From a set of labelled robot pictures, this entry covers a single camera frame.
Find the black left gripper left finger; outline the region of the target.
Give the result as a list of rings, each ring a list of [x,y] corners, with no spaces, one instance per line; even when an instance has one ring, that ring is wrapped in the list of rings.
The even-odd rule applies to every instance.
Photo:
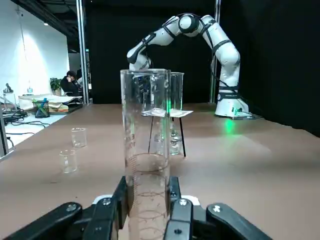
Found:
[[[126,178],[112,195],[99,196],[87,208],[66,202],[6,236],[6,240],[117,240],[128,206]]]

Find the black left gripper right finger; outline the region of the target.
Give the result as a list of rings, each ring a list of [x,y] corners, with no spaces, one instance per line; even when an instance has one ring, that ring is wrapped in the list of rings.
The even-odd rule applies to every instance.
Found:
[[[270,240],[271,237],[227,204],[202,208],[197,198],[181,195],[179,178],[168,181],[170,217],[165,240]]]

